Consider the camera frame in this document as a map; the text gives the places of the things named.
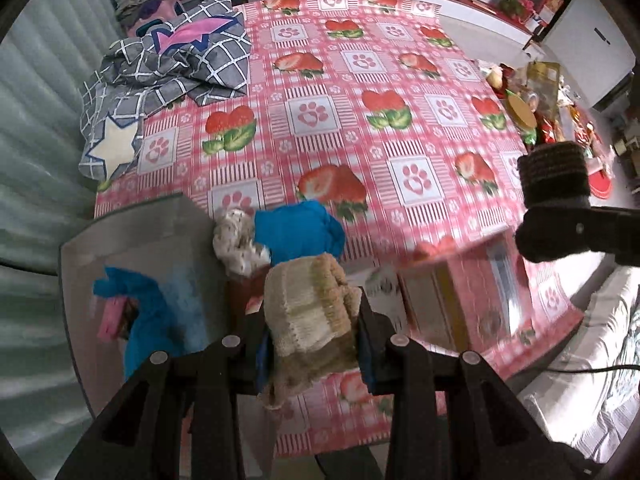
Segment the red printed cardboard box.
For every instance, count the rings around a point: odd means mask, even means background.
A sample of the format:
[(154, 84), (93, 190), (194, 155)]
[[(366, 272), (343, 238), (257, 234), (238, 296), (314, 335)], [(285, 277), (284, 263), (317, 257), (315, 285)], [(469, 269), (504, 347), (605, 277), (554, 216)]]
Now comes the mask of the red printed cardboard box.
[[(533, 326), (524, 264), (508, 231), (465, 247), (449, 236), (422, 243), (403, 266), (343, 270), (362, 291), (361, 302), (386, 315), (396, 332), (446, 351), (483, 353)], [(262, 308), (264, 288), (254, 306)]]

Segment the pink strawberry paw tablecloth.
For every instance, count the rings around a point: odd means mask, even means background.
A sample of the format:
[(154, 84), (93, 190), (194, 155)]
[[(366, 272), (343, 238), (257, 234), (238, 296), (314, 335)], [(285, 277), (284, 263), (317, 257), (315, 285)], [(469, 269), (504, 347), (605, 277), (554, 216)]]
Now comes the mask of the pink strawberry paw tablecloth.
[[(349, 274), (403, 266), (422, 243), (469, 246), (524, 212), (518, 129), (440, 26), (412, 0), (267, 0), (243, 6), (250, 90), (189, 98), (144, 121), (134, 166), (96, 198), (104, 216), (181, 193), (216, 216), (253, 217), (316, 200), (344, 228)], [(510, 377), (582, 320), (552, 266), (524, 262), (533, 326), (481, 353)], [(283, 456), (334, 451), (390, 434), (389, 396), (356, 367), (329, 374), (278, 410)]]

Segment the white patterned soft cloth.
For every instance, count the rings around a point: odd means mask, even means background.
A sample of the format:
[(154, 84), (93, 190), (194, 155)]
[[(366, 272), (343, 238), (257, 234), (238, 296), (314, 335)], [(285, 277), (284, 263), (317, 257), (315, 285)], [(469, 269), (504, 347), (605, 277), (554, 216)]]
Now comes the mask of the white patterned soft cloth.
[(236, 278), (251, 278), (270, 266), (269, 249), (255, 240), (253, 217), (243, 209), (221, 210), (215, 217), (212, 245), (217, 259)]

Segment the blue soft cloth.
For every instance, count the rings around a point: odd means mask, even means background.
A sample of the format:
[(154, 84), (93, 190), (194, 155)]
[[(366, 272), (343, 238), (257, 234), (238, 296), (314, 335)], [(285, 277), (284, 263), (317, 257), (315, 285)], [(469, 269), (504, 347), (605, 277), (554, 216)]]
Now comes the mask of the blue soft cloth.
[(258, 210), (254, 225), (254, 241), (269, 250), (273, 266), (322, 254), (338, 259), (344, 250), (344, 228), (316, 200)]

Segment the dark knitted roll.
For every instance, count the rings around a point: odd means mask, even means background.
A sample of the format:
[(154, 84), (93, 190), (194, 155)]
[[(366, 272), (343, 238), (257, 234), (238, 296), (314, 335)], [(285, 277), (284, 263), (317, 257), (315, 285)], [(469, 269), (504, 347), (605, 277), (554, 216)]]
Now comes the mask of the dark knitted roll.
[(526, 208), (559, 200), (589, 203), (590, 186), (582, 148), (574, 142), (537, 146), (518, 159)]

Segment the pink rectangular sponge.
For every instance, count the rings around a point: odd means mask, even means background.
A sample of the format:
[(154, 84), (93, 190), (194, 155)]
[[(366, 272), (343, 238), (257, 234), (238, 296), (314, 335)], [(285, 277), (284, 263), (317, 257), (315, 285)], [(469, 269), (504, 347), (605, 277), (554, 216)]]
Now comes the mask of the pink rectangular sponge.
[(128, 322), (126, 312), (128, 299), (123, 296), (107, 298), (104, 302), (104, 309), (98, 329), (98, 339), (109, 342), (118, 338), (128, 338)]

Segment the grey storage box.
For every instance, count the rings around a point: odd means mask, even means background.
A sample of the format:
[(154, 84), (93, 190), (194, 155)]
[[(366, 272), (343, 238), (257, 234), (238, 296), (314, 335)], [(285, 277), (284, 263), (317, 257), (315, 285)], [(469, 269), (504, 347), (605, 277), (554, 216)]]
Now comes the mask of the grey storage box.
[(272, 369), (265, 318), (232, 307), (214, 222), (181, 194), (97, 218), (58, 252), (64, 323), (93, 422), (63, 479), (175, 479), (191, 438), (195, 479), (241, 479), (247, 411)]

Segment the blue cloth in box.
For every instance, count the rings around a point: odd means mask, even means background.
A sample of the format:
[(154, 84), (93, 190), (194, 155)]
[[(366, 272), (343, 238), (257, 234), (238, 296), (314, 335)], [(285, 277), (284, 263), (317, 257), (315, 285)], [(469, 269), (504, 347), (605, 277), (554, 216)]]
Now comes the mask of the blue cloth in box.
[(93, 293), (105, 300), (123, 296), (137, 305), (124, 350), (125, 378), (155, 351), (178, 358), (208, 346), (205, 301), (191, 269), (178, 268), (160, 282), (117, 266), (104, 271), (104, 278), (93, 283)]

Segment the grey plaid star blanket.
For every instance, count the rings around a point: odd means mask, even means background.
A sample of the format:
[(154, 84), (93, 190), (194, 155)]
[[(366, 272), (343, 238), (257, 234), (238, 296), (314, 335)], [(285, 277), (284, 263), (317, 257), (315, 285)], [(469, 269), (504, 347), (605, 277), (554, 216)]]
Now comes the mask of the grey plaid star blanket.
[(184, 96), (199, 106), (244, 96), (251, 48), (232, 0), (204, 0), (115, 41), (80, 88), (79, 172), (100, 183), (119, 178), (138, 159), (145, 119)]

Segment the white sofa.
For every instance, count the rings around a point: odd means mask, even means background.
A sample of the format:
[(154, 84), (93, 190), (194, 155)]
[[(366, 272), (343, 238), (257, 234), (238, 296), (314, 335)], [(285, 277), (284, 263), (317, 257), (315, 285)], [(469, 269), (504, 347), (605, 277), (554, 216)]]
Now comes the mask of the white sofa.
[(551, 370), (518, 400), (553, 441), (607, 462), (639, 411), (639, 270), (620, 266), (591, 296), (582, 325)]

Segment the beige knitted cloth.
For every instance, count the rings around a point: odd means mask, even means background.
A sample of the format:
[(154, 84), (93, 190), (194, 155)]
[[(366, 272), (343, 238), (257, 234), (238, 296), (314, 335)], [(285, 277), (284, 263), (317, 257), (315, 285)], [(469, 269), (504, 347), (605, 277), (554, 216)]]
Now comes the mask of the beige knitted cloth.
[(273, 369), (260, 398), (277, 410), (329, 374), (357, 365), (355, 328), (362, 291), (326, 252), (274, 266), (264, 288)]

